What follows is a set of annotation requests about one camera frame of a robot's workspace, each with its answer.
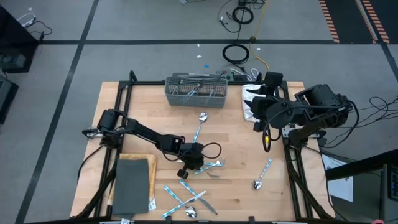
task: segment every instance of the wooden tabletop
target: wooden tabletop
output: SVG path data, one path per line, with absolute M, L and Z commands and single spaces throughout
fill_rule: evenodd
M 290 99 L 294 94 L 302 91 L 302 82 L 288 82 Z M 103 110 L 113 108 L 116 100 L 118 82 L 104 82 L 98 98 L 93 126 L 96 126 Z M 164 94 L 164 86 L 133 86 L 129 109 L 129 117 L 162 134 L 185 136 L 187 142 L 193 139 L 199 125 L 199 115 L 207 111 L 208 120 L 201 127 L 198 142 L 206 144 L 218 142 L 223 147 L 221 158 L 225 158 L 224 167 L 215 167 L 200 175 L 190 175 L 186 182 L 196 192 L 206 190 L 203 196 L 218 212 L 211 213 L 202 203 L 192 205 L 198 212 L 199 220 L 242 220 L 254 216 L 258 221 L 266 220 L 295 220 L 292 196 L 290 194 L 289 178 L 282 141 L 272 142 L 271 151 L 264 152 L 261 133 L 254 132 L 253 123 L 243 119 L 241 86 L 229 86 L 228 96 L 223 109 L 191 108 L 170 106 Z M 271 129 L 272 135 L 277 136 L 277 130 Z M 87 144 L 85 157 L 98 148 L 100 139 L 90 140 Z M 308 146 L 318 149 L 314 139 L 309 140 Z M 205 149 L 203 153 L 214 155 L 216 148 Z M 174 193 L 185 201 L 193 195 L 180 183 L 177 171 L 182 168 L 181 163 L 169 162 L 155 146 L 145 140 L 131 135 L 124 138 L 123 153 L 154 154 L 158 158 L 155 199 L 157 209 L 147 214 L 134 217 L 135 220 L 162 220 L 162 214 L 178 205 L 164 189 L 167 185 Z M 103 167 L 105 149 L 90 158 L 83 167 L 77 185 L 71 216 L 80 213 L 97 191 Z M 258 178 L 268 159 L 272 158 L 260 190 L 254 190 L 252 182 Z M 328 203 L 326 192 L 326 178 L 320 155 L 303 149 L 303 166 L 307 176 L 308 189 L 319 204 L 332 216 L 333 209 Z M 302 216 L 305 209 L 300 189 L 297 187 Z M 105 214 L 109 189 L 106 191 L 101 214 Z M 185 209 L 172 214 L 173 220 L 188 220 Z

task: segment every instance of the utensil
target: utensil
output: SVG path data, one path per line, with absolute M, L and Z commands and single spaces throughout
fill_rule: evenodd
M 219 166 L 219 167 L 222 167 L 222 166 L 224 166 L 224 163 L 225 163 L 225 159 L 223 158 L 220 162 L 219 161 L 217 161 L 217 162 L 205 162 L 203 165 L 206 165 L 206 166 L 211 166 L 211 167 L 215 167 L 215 166 Z M 205 168 L 200 168 L 198 171 L 196 171 L 196 172 L 198 172 L 198 173 L 201 173 L 201 172 L 203 172 L 203 171 L 206 171 L 206 170 L 208 170 L 208 169 L 206 169 L 207 167 L 205 167 Z
M 202 112 L 200 114 L 200 116 L 199 116 L 199 121 L 200 121 L 199 128 L 197 129 L 197 131 L 195 133 L 195 136 L 193 137 L 192 143 L 195 143 L 197 141 L 197 138 L 198 138 L 198 135 L 199 135 L 199 131 L 200 131 L 200 128 L 201 128 L 201 124 L 203 124 L 203 122 L 205 122 L 207 120 L 207 118 L 208 118 L 207 112 Z
M 197 194 L 195 193 L 195 191 L 183 180 L 180 180 L 180 183 L 189 190 L 189 192 L 191 192 L 194 196 L 197 196 Z M 199 200 L 214 214 L 218 215 L 218 213 L 216 212 L 216 210 L 205 200 L 202 198 L 199 198 Z
M 162 215 L 162 218 L 166 218 L 167 216 L 171 215 L 173 212 L 177 211 L 178 209 L 180 209 L 182 206 L 185 206 L 187 203 L 192 203 L 196 200 L 198 200 L 200 197 L 202 197 L 204 194 L 206 193 L 206 190 L 204 190 L 203 192 L 199 193 L 197 196 L 192 197 L 191 199 L 187 200 L 186 202 L 174 207 L 173 209 L 171 209 L 170 211 L 166 212 L 165 214 Z
M 254 189 L 258 190 L 258 189 L 261 188 L 261 186 L 262 186 L 262 180 L 261 180 L 261 179 L 262 179 L 262 177 L 264 176 L 264 174 L 266 174 L 267 169 L 268 169 L 268 167 L 269 167 L 269 164 L 271 164 L 271 162 L 272 162 L 272 159 L 269 159 L 268 162 L 267 162 L 267 165 L 266 165 L 265 168 L 264 168 L 264 170 L 262 170 L 262 173 L 261 173 L 260 178 L 254 180 L 254 182 L 253 182 L 253 187 L 254 187 Z
M 180 203 L 183 203 L 174 192 L 172 192 L 166 185 L 163 187 L 167 193 L 169 193 L 175 200 L 177 200 Z M 196 218 L 197 217 L 197 211 L 192 207 L 192 206 L 185 206 L 185 214 L 187 214 L 190 218 Z
M 198 174 L 202 173 L 203 171 L 206 171 L 206 170 L 208 170 L 208 169 L 210 169 L 210 168 L 212 168 L 214 166 L 218 166 L 218 165 L 221 165 L 220 161 L 217 161 L 215 164 L 213 164 L 211 166 L 208 166 L 208 167 L 202 168 L 202 169 L 200 169 L 198 171 L 195 171 L 194 175 L 198 175 Z

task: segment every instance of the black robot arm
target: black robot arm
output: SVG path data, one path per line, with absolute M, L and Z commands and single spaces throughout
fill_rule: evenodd
M 250 90 L 264 94 L 266 87 Z M 289 144 L 302 147 L 308 137 L 325 128 L 337 128 L 347 120 L 348 113 L 353 109 L 353 102 L 340 94 L 334 94 L 328 85 L 316 85 L 295 95 L 296 101 L 278 96 L 256 96 L 253 101 L 245 101 L 251 112 L 260 122 L 254 124 L 254 130 L 269 135 L 269 125 L 282 129 L 288 124 L 297 124 L 301 128 L 286 128 Z
M 120 127 L 116 128 L 119 118 L 122 118 Z M 200 169 L 203 165 L 202 150 L 204 146 L 200 143 L 185 143 L 185 137 L 173 134 L 159 134 L 156 131 L 140 124 L 137 120 L 128 118 L 123 111 L 104 110 L 101 119 L 97 125 L 99 133 L 103 134 L 101 145 L 109 148 L 115 148 L 121 144 L 122 134 L 132 134 L 138 136 L 155 145 L 162 151 L 165 158 L 169 161 L 180 159 L 185 163 L 183 169 L 180 169 L 177 175 L 183 179 L 188 177 L 186 169 Z M 169 159 L 166 154 L 177 156 L 176 159 Z

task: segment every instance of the gray floor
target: gray floor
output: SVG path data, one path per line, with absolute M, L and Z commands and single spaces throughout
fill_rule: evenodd
M 78 40 L 93 0 L 0 1 L 15 17 L 32 8 L 37 18 L 54 29 L 46 40 Z M 88 39 L 164 40 L 234 39 L 216 21 L 225 1 L 207 0 L 182 6 L 178 0 L 101 0 Z M 228 5 L 230 12 L 235 4 Z M 317 0 L 271 1 L 258 39 L 330 40 L 331 36 Z M 242 27 L 241 39 L 256 30 L 261 11 L 252 24 Z M 47 160 L 25 222 L 68 218 L 76 189 L 76 173 L 86 147 L 81 130 L 91 125 L 101 82 L 125 80 L 134 70 L 139 80 L 162 80 L 173 72 L 215 72 L 231 67 L 221 51 L 225 44 L 180 45 L 85 45 L 56 129 Z M 302 80 L 307 87 L 326 83 L 336 93 L 346 95 L 358 108 L 370 106 L 368 99 L 380 96 L 391 101 L 398 95 L 398 82 L 379 45 L 255 45 L 256 52 L 282 72 L 286 80 Z M 398 58 L 398 46 L 389 46 Z M 29 73 L 13 74 L 19 86 L 6 123 L 0 134 L 0 216 L 14 223 L 45 135 L 54 114 L 76 45 L 41 45 Z M 241 58 L 243 52 L 228 51 Z M 264 71 L 252 57 L 246 68 Z M 365 118 L 374 110 L 361 112 Z M 333 139 L 345 129 L 328 133 Z M 381 121 L 356 129 L 332 152 L 362 159 L 396 148 L 398 120 Z M 369 176 L 355 179 L 355 203 L 334 200 L 337 209 L 352 211 L 350 216 L 376 218 L 378 186 Z

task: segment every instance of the metal spoon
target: metal spoon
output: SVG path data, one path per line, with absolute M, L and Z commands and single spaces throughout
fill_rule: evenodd
M 208 117 L 207 112 L 202 112 L 200 114 L 200 117 L 199 117 L 199 121 L 200 121 L 199 128 L 197 129 L 197 131 L 195 133 L 195 136 L 193 137 L 192 143 L 195 143 L 197 141 L 197 138 L 198 138 L 198 135 L 199 135 L 199 131 L 200 131 L 200 128 L 201 128 L 201 124 L 203 124 L 203 122 L 205 122 L 207 120 L 207 117 Z
M 254 189 L 258 190 L 258 189 L 261 188 L 261 186 L 262 186 L 262 181 L 261 181 L 261 179 L 262 179 L 262 177 L 264 176 L 264 174 L 266 174 L 267 169 L 268 169 L 268 167 L 269 167 L 269 164 L 271 164 L 271 162 L 272 162 L 272 159 L 269 159 L 268 162 L 267 162 L 267 165 L 266 165 L 265 168 L 264 168 L 264 170 L 262 170 L 262 173 L 261 173 L 260 178 L 254 180 L 254 182 L 253 182 L 253 187 L 254 187 Z

